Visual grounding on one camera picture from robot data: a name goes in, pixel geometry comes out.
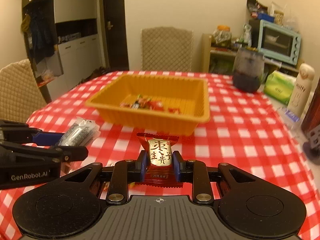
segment tissue box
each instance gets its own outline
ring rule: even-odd
[[[288,105],[296,78],[273,71],[267,78],[263,92]]]

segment snack bag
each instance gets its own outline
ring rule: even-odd
[[[173,172],[171,146],[179,139],[177,136],[137,133],[142,147],[148,152],[148,167],[143,182],[139,184],[156,187],[182,187],[176,182]]]
[[[87,146],[100,135],[100,126],[94,121],[77,117],[75,123],[57,142],[57,146]]]

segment hanging jacket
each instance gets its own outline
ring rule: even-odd
[[[33,12],[30,21],[30,32],[32,36],[32,54],[38,64],[45,57],[54,54],[54,42],[49,25],[41,12]]]

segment dining table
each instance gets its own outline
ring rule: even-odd
[[[137,159],[143,149],[136,134],[159,134],[105,122],[99,112],[86,106],[86,100],[121,75],[166,75],[206,79],[210,120],[199,124],[192,135],[179,136],[172,151],[178,150],[184,160],[196,159],[207,166],[230,163],[297,195],[306,206],[307,217],[299,237],[320,240],[319,193],[304,153],[291,132],[262,92],[246,93],[233,86],[232,77],[210,73],[173,71],[117,71],[77,85],[58,99],[36,110],[27,123],[49,132],[66,132],[77,117],[95,121],[100,135],[87,148],[88,157],[71,164],[71,171],[93,162],[112,166],[124,159]],[[12,216],[14,202],[35,186],[0,191],[0,239],[19,239],[21,233]],[[219,198],[212,184],[215,198]],[[133,185],[129,195],[191,195],[192,185],[182,188]]]

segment dark doorway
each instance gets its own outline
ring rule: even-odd
[[[124,0],[103,0],[103,12],[110,69],[129,70]]]

